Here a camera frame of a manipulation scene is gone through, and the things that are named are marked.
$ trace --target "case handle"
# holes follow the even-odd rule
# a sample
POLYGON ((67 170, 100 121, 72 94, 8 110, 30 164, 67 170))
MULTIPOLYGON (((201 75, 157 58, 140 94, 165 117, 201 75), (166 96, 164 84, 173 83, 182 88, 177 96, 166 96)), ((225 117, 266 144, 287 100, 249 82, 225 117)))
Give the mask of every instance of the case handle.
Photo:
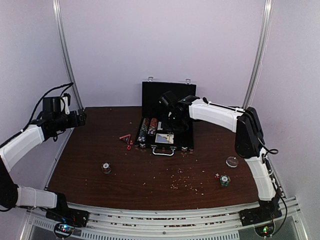
POLYGON ((159 152, 156 152, 156 146, 152 146, 152 153, 153 155, 158 155, 158 156, 168 156, 168 157, 172 157, 173 155, 175 155, 175 151, 176 151, 176 147, 171 147, 171 151, 172 153, 159 153, 159 152))

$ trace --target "case lid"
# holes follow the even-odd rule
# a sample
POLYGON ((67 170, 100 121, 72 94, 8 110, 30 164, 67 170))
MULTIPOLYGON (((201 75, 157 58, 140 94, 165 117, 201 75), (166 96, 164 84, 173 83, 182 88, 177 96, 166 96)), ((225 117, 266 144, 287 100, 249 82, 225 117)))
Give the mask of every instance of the case lid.
POLYGON ((172 91, 179 99, 189 95, 196 95, 195 84, 174 82, 142 82, 142 116, 149 118, 160 118, 163 108, 159 103, 162 94, 172 91))

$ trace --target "stack of poker chips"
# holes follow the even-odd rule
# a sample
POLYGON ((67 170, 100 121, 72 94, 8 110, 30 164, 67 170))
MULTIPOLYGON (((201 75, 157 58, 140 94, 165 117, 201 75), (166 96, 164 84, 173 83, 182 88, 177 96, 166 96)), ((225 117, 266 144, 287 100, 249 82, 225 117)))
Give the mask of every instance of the stack of poker chips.
POLYGON ((143 122, 142 122, 142 125, 140 128, 140 132, 139 132, 139 136, 138 136, 138 140, 137 140, 138 142, 143 143, 146 141, 149 123, 150 123, 149 118, 143 119, 143 122))
POLYGON ((220 177, 220 183, 221 183, 221 185, 224 186, 224 187, 229 186, 230 181, 231 181, 231 179, 230 179, 230 177, 227 176, 227 175, 222 175, 222 176, 220 177))
POLYGON ((148 135, 150 136, 156 135, 157 125, 158 125, 158 120, 156 118, 152 118, 150 122, 149 130, 148 130, 148 135))

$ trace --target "wooden table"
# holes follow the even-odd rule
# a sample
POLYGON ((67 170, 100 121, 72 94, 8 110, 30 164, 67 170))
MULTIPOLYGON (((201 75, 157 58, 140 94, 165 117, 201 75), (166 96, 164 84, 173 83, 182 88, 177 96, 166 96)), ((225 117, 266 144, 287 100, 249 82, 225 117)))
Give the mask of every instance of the wooden table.
POLYGON ((64 193, 68 202, 130 210, 187 210, 253 203, 258 191, 251 171, 238 157, 226 165, 235 134, 208 122, 194 123, 194 152, 155 156, 119 140, 137 133, 140 107, 89 107, 86 126, 76 128, 57 164, 49 191, 64 193), (110 174, 101 165, 111 163, 110 174), (221 186, 215 173, 231 178, 221 186))

